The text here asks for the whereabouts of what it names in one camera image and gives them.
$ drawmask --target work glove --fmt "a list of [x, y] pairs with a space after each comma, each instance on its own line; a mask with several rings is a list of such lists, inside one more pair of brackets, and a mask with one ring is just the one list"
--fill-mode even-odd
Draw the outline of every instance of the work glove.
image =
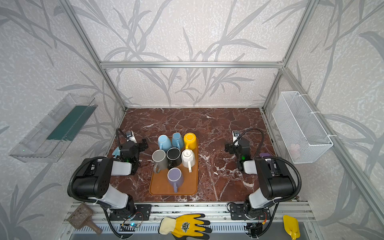
[[159, 233], [167, 235], [171, 232], [176, 240], [186, 240], [187, 237], [207, 240], [209, 235], [202, 232], [211, 233], [212, 229], [198, 225], [210, 225], [211, 223], [197, 219], [200, 217], [205, 217], [205, 215], [186, 214], [176, 219], [165, 217], [161, 220]]

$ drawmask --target glove logo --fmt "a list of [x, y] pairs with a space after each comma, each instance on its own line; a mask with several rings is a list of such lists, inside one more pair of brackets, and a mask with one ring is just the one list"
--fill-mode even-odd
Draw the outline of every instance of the glove logo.
[[183, 225], [181, 225], [181, 230], [187, 233], [188, 229], [189, 229], [189, 222], [184, 222]]

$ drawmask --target marble tabletop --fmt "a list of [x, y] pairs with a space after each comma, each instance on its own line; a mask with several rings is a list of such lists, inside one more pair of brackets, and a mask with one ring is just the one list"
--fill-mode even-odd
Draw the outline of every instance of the marble tabletop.
[[[123, 132], [132, 130], [138, 142], [146, 138], [149, 148], [140, 153], [141, 166], [133, 176], [112, 176], [111, 184], [121, 192], [133, 196], [135, 202], [231, 202], [244, 201], [259, 188], [257, 175], [241, 173], [234, 155], [224, 151], [231, 132], [250, 127], [265, 130], [261, 152], [274, 155], [271, 140], [258, 108], [154, 108], [128, 109], [120, 126]], [[158, 149], [157, 138], [179, 132], [183, 136], [193, 132], [199, 139], [199, 183], [192, 196], [151, 195], [152, 153]], [[261, 141], [260, 133], [246, 133], [251, 153]], [[116, 148], [114, 141], [108, 156]]]

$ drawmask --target black mounting plate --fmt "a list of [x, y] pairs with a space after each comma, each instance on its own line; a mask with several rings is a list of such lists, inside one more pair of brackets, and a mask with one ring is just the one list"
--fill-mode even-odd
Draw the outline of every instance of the black mounting plate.
[[[245, 216], [244, 212], [244, 204], [229, 204], [229, 210], [231, 213], [231, 220], [249, 220], [248, 217]], [[261, 208], [261, 209], [253, 209], [253, 212], [257, 214], [257, 217], [254, 220], [267, 220], [271, 219], [271, 213], [269, 209]]]
[[[136, 204], [137, 214], [131, 221], [148, 221], [151, 214], [151, 204]], [[111, 221], [124, 221], [124, 218], [129, 216], [129, 211], [125, 209], [113, 209], [109, 215]]]

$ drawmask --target green mat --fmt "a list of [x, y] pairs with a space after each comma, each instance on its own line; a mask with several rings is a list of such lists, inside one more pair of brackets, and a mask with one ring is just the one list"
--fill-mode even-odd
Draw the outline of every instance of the green mat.
[[47, 140], [73, 141], [97, 106], [75, 106], [47, 137]]

